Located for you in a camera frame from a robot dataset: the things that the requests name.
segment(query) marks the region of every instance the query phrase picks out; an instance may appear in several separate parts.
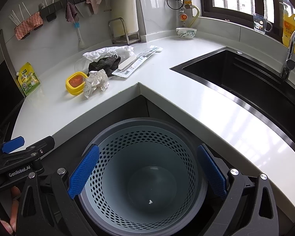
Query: wall-mounted rack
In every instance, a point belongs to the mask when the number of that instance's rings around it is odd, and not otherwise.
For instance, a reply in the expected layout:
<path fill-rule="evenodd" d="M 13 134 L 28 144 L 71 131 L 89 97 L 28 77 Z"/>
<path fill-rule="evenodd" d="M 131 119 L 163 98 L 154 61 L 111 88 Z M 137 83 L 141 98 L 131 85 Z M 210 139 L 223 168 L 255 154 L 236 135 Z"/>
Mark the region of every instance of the wall-mounted rack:
<path fill-rule="evenodd" d="M 60 0 L 57 2 L 48 5 L 47 7 L 40 10 L 41 17 L 46 18 L 48 22 L 57 18 L 56 11 L 59 11 L 62 8 L 67 6 L 67 2 L 72 4 L 77 4 L 80 2 L 85 2 L 86 0 Z"/>

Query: window frame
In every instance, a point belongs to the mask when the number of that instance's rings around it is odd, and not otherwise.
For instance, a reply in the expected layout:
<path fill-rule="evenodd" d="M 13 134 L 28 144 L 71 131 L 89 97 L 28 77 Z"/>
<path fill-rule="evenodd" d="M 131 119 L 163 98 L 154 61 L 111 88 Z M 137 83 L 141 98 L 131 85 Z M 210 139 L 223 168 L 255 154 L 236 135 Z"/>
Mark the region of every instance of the window frame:
<path fill-rule="evenodd" d="M 271 22 L 273 29 L 265 34 L 282 43 L 283 35 L 283 0 L 273 0 L 274 22 Z M 255 13 L 264 16 L 264 0 L 254 0 Z M 214 7 L 213 0 L 201 0 L 202 16 L 217 18 L 237 23 L 249 28 L 254 28 L 253 15 L 226 8 Z"/>

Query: dark gray rag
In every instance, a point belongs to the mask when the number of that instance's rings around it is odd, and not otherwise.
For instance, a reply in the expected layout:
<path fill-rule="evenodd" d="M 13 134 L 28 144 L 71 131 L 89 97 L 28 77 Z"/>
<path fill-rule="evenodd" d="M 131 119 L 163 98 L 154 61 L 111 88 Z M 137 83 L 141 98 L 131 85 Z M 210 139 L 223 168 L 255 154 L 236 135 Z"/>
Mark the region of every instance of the dark gray rag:
<path fill-rule="evenodd" d="M 76 6 L 70 2 L 67 2 L 66 7 L 66 19 L 67 22 L 79 22 L 79 17 L 77 16 L 78 12 L 76 11 Z"/>
<path fill-rule="evenodd" d="M 89 72 L 90 71 L 99 71 L 101 69 L 105 70 L 107 76 L 112 76 L 112 72 L 118 68 L 121 57 L 104 57 L 100 59 L 98 62 L 92 62 L 89 64 Z"/>

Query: faucet handle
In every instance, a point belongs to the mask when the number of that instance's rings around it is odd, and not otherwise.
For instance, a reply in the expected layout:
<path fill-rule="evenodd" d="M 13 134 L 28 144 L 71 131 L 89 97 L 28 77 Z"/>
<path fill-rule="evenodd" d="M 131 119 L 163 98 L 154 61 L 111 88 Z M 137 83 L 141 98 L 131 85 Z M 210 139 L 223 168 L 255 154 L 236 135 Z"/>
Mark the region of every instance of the faucet handle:
<path fill-rule="evenodd" d="M 293 70 L 295 68 L 295 61 L 292 59 L 288 59 L 286 61 L 286 66 L 288 69 Z"/>

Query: black cable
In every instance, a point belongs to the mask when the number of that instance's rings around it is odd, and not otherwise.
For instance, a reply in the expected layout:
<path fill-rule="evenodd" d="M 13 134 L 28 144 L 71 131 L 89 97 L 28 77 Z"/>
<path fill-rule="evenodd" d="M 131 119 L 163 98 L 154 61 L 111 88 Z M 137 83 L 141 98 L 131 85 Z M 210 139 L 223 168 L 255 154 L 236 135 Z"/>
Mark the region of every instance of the black cable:
<path fill-rule="evenodd" d="M 166 0 L 166 3 L 167 3 L 167 6 L 168 6 L 169 8 L 171 8 L 172 10 L 180 10 L 180 9 L 183 7 L 183 5 L 184 5 L 185 0 L 183 0 L 182 5 L 181 5 L 178 9 L 174 9 L 174 8 L 170 7 L 169 4 L 168 4 L 168 0 Z"/>

